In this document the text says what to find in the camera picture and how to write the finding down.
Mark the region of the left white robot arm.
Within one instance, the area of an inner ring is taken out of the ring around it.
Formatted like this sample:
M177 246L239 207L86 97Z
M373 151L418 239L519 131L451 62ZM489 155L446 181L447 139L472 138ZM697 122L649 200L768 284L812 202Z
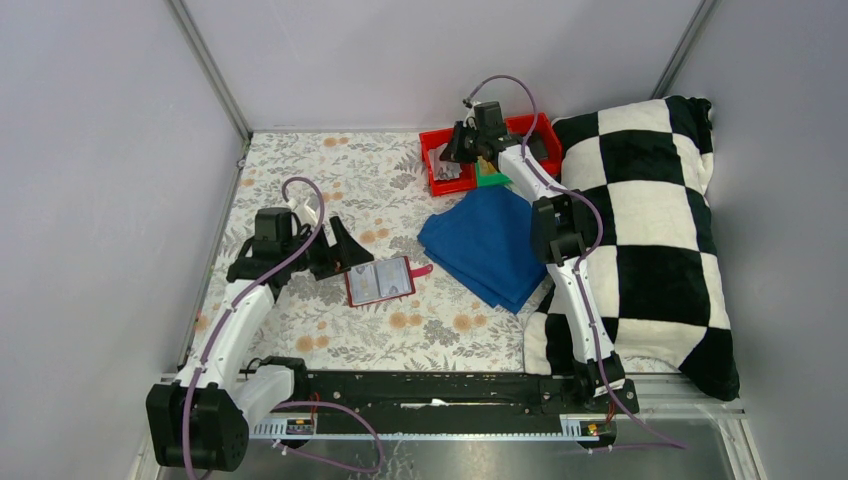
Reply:
M305 220L288 207L263 208L253 236L227 272L222 310L199 350L168 384L146 398L155 458L164 467L234 471L245 457L248 435L277 405L288 411L314 397L304 361L268 357L240 383L241 357L292 275L309 271L323 280L373 261L374 256L330 219Z

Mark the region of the red leather card holder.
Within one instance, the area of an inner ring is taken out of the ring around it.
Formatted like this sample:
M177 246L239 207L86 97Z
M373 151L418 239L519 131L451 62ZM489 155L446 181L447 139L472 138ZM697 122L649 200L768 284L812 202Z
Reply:
M345 273L348 304L356 308L413 295L415 280L433 270L432 264L413 268L406 256L352 267Z

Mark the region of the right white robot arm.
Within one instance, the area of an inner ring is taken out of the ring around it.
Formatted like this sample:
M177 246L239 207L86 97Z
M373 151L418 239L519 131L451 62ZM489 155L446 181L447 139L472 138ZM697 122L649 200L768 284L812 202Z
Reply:
M547 173L529 151L523 137L511 133L496 101L463 101L466 117L454 124L440 159L471 164L483 159L506 175L531 204L531 247L554 281L552 304L564 309L572 343L577 381L575 402L597 412L616 398L626 376L613 342L606 333L584 268L592 247L587 244L585 212L600 214L585 197L570 191Z

